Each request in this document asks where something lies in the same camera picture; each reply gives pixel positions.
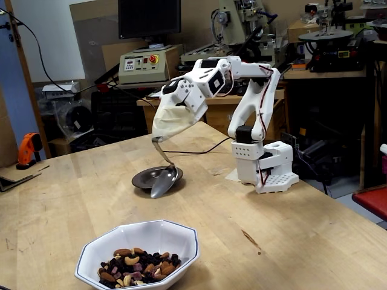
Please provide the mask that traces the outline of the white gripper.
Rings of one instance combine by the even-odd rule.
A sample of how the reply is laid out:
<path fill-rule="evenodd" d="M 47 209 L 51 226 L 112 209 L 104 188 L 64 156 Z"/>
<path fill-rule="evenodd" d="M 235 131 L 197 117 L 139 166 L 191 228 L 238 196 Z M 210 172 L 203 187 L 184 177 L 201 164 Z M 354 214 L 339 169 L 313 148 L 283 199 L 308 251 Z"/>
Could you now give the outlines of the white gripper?
<path fill-rule="evenodd" d="M 198 122 L 207 108 L 206 98 L 196 83 L 184 77 L 173 79 L 161 89 L 152 136 L 166 141 L 178 135 Z"/>

